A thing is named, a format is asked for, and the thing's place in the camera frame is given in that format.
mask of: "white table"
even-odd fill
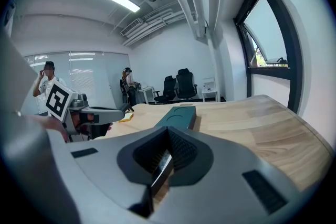
[[[152,91],[152,94],[153,94],[153,98],[155,97],[154,95],[154,88],[152,86],[150,87],[146,87],[146,88],[143,88],[143,89],[139,89],[138,92],[143,92],[143,95],[145,96],[145,100],[146,100],[146,104],[148,104],[148,99],[147,99],[147,95],[146,95],[146,92],[147,91]]]
[[[218,102],[218,90],[217,89],[211,89],[211,90],[202,90],[202,98],[203,98],[203,102],[205,102],[205,94],[207,93],[215,93],[215,97],[216,97],[216,102]]]

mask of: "wood grain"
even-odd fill
[[[331,164],[333,150],[323,137],[266,95],[237,102],[137,104],[133,119],[113,124],[103,138],[151,128],[171,107],[184,105],[196,106],[193,130],[248,147],[287,174],[300,190],[321,180]]]

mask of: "black pants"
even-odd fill
[[[130,90],[128,91],[128,95],[130,98],[130,105],[135,106],[137,104],[137,101],[135,99],[135,88],[134,87],[130,87]]]

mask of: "yellow object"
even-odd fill
[[[130,121],[132,118],[133,118],[133,112],[126,113],[125,117],[122,120],[120,120],[119,122]]]

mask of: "chair headrest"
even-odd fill
[[[188,74],[188,73],[189,73],[189,70],[188,70],[187,68],[180,69],[180,70],[178,71],[178,74],[179,74],[179,75],[182,75],[182,74]]]

